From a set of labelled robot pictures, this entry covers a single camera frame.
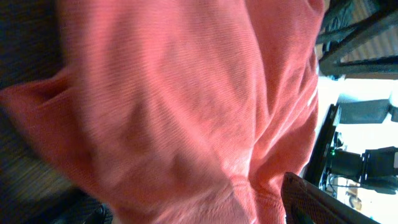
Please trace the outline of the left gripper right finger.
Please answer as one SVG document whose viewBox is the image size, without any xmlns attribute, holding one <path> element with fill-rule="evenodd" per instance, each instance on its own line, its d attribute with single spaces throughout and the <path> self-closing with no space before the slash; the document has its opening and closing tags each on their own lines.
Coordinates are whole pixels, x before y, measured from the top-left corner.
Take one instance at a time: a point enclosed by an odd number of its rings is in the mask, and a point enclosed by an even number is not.
<svg viewBox="0 0 398 224">
<path fill-rule="evenodd" d="M 287 224 L 377 224 L 291 172 L 284 174 L 280 194 Z"/>
</svg>

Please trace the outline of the red t-shirt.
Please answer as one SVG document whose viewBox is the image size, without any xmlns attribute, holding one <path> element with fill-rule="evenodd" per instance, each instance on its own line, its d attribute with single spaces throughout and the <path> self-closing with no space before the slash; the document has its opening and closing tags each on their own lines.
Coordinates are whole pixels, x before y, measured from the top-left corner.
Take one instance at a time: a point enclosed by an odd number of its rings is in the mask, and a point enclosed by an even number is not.
<svg viewBox="0 0 398 224">
<path fill-rule="evenodd" d="M 319 0 L 60 1 L 65 67 L 1 92 L 120 223 L 283 223 L 318 117 Z"/>
</svg>

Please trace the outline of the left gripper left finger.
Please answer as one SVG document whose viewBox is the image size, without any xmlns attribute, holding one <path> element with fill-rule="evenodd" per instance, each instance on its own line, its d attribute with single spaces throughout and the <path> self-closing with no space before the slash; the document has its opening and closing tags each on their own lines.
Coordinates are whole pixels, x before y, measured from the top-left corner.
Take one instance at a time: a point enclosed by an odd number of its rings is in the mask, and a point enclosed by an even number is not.
<svg viewBox="0 0 398 224">
<path fill-rule="evenodd" d="M 101 204 L 94 207 L 73 207 L 52 220 L 50 224 L 112 224 L 113 215 Z"/>
</svg>

